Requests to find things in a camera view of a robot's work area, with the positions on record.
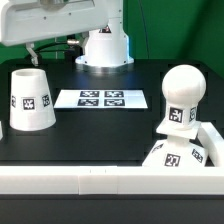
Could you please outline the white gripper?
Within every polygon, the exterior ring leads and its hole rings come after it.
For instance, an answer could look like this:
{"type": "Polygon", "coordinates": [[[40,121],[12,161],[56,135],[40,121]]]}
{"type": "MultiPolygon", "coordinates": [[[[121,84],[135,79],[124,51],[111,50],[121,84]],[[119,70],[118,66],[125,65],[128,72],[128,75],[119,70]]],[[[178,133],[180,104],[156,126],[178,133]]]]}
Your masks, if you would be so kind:
{"type": "Polygon", "coordinates": [[[103,28],[109,21],[106,0],[0,0],[0,42],[26,43],[38,66],[34,43],[103,28]]]}

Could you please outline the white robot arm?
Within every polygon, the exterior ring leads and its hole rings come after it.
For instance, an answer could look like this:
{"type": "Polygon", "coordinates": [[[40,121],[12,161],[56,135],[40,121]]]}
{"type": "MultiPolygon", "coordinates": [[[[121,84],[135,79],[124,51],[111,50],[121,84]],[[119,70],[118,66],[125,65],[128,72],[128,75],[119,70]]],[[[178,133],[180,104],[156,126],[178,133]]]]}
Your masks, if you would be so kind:
{"type": "Polygon", "coordinates": [[[79,34],[83,49],[76,67],[94,73],[130,69],[129,37],[123,29],[123,0],[0,0],[0,43],[24,44],[37,66],[34,43],[79,34]]]}

